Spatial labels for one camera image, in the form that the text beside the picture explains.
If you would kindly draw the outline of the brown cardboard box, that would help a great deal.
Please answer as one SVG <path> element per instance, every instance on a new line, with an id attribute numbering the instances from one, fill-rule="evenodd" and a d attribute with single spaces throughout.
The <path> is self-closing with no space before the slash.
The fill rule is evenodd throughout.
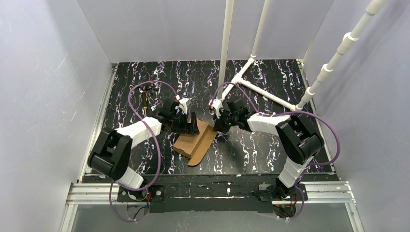
<path id="1" fill-rule="evenodd" d="M 217 132 L 205 121 L 197 120 L 200 134 L 181 134 L 173 144 L 173 150 L 189 159 L 188 166 L 195 167 L 201 163 L 211 147 Z"/>

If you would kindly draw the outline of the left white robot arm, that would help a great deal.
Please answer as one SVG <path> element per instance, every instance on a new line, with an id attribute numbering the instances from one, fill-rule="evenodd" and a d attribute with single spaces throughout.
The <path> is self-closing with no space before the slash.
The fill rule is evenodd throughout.
<path id="1" fill-rule="evenodd" d="M 168 99 L 161 108 L 136 123 L 118 129 L 102 129 L 88 157 L 88 166 L 128 190 L 144 190 L 144 179 L 129 167 L 132 148 L 150 138 L 155 139 L 164 131 L 198 135 L 196 113 L 192 112 L 188 119 L 190 103 L 190 98 Z"/>

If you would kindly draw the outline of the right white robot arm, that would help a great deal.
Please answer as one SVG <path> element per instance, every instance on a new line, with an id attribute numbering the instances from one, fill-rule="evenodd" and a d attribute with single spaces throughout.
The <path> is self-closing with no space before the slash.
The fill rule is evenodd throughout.
<path id="1" fill-rule="evenodd" d="M 285 115 L 268 115 L 250 111 L 242 100 L 227 102 L 213 115 L 214 130 L 227 133 L 237 126 L 249 132 L 264 132 L 279 137 L 287 155 L 283 170 L 275 184 L 266 192 L 285 197 L 295 191 L 303 172 L 324 145 L 323 138 L 310 125 L 307 118 L 288 112 Z"/>

